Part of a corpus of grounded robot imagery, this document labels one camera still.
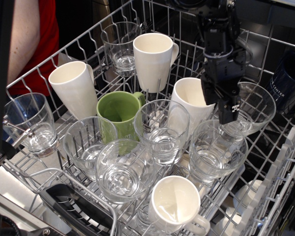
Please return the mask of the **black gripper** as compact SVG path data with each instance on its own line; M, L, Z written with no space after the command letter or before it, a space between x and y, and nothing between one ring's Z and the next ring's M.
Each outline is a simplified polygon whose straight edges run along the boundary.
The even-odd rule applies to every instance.
M245 74L246 51L234 50L223 55L204 53L202 91L207 105L218 103L221 124L236 121L241 99L238 82Z

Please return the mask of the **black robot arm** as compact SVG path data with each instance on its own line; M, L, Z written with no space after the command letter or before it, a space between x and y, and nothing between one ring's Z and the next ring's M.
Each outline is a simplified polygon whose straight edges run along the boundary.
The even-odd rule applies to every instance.
M239 42L240 22L234 0L168 0L181 12L195 14L204 43L201 75L205 102L218 105L219 122L238 118L241 100L238 83L247 67L246 48Z

